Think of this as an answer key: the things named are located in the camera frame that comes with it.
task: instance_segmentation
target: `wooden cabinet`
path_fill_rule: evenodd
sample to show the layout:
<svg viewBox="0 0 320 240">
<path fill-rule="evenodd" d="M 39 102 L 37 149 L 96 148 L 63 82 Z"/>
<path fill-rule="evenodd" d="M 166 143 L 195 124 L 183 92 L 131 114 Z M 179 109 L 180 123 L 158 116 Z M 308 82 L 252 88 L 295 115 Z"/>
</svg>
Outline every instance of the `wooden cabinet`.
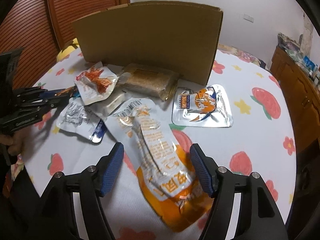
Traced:
<svg viewBox="0 0 320 240">
<path fill-rule="evenodd" d="M 302 152 L 320 136 L 320 93 L 299 66 L 278 47 L 270 71 L 278 80 L 288 106 L 297 153 Z"/>
</svg>

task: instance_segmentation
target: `vacuum-sealed package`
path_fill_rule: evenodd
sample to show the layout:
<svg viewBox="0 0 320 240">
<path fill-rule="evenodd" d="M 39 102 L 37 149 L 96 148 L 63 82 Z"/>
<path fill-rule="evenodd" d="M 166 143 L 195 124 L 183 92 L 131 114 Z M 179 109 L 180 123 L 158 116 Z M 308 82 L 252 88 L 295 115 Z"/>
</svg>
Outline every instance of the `vacuum-sealed package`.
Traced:
<svg viewBox="0 0 320 240">
<path fill-rule="evenodd" d="M 75 77 L 75 84 L 84 104 L 107 99 L 115 88 L 119 77 L 98 62 L 90 69 Z"/>
<path fill-rule="evenodd" d="M 208 86 L 196 93 L 187 88 L 177 88 L 172 122 L 182 126 L 232 126 L 233 118 L 226 91 L 221 85 Z"/>
<path fill-rule="evenodd" d="M 115 88 L 107 99 L 95 102 L 87 107 L 105 122 L 107 117 L 124 101 L 126 101 L 126 92 Z"/>
<path fill-rule="evenodd" d="M 65 131 L 77 133 L 88 140 L 99 143 L 107 128 L 103 120 L 83 105 L 81 98 L 70 98 L 61 111 L 56 125 Z"/>
<path fill-rule="evenodd" d="M 124 102 L 106 126 L 124 144 L 145 199 L 173 231 L 184 230 L 211 208 L 190 159 L 151 99 Z"/>
<path fill-rule="evenodd" d="M 171 70 L 134 63 L 127 65 L 123 72 L 131 74 L 123 88 L 163 101 L 174 95 L 179 78 L 179 74 Z"/>
</svg>

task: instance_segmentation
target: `wall outlet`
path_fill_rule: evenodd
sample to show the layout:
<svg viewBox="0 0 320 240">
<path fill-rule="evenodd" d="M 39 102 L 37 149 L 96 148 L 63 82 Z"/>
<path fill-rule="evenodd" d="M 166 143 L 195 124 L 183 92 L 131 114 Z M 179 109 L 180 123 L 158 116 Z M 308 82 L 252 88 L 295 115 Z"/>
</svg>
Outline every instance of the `wall outlet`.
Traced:
<svg viewBox="0 0 320 240">
<path fill-rule="evenodd" d="M 245 19 L 245 20 L 247 20 L 247 21 L 249 21 L 249 22 L 254 22 L 254 18 L 253 17 L 251 17 L 251 16 L 249 16 L 249 15 L 247 15 L 247 14 L 244 14 L 243 15 L 243 18 Z"/>
</svg>

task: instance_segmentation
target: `brown cardboard panel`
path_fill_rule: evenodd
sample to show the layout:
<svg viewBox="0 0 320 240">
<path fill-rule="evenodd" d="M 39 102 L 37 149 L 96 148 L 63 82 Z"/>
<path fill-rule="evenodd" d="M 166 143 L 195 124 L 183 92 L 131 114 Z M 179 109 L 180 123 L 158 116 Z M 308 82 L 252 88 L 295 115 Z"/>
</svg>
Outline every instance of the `brown cardboard panel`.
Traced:
<svg viewBox="0 0 320 240">
<path fill-rule="evenodd" d="M 206 85 L 222 17 L 209 5 L 146 1 L 82 17 L 73 28 L 87 61 L 163 67 Z"/>
</svg>

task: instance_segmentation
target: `metal screw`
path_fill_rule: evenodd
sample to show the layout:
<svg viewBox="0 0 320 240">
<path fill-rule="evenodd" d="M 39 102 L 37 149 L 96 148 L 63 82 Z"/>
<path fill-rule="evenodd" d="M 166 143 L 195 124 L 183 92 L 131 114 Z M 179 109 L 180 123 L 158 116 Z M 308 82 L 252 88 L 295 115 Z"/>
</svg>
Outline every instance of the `metal screw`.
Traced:
<svg viewBox="0 0 320 240">
<path fill-rule="evenodd" d="M 226 173 L 227 172 L 227 168 L 226 167 L 223 167 L 223 166 L 220 166 L 218 168 L 218 171 L 220 171 L 221 173 Z"/>
<path fill-rule="evenodd" d="M 257 172 L 253 172 L 252 177 L 254 177 L 255 179 L 258 179 L 258 178 L 260 178 L 260 174 Z"/>
<path fill-rule="evenodd" d="M 89 171 L 89 172 L 93 172 L 93 171 L 95 171 L 96 170 L 96 166 L 94 166 L 94 165 L 91 165 L 91 166 L 89 166 L 88 168 L 87 168 L 87 171 Z"/>
<path fill-rule="evenodd" d="M 55 177 L 55 178 L 60 178 L 62 175 L 63 175 L 62 171 L 57 171 L 57 172 L 54 174 L 54 177 Z"/>
</svg>

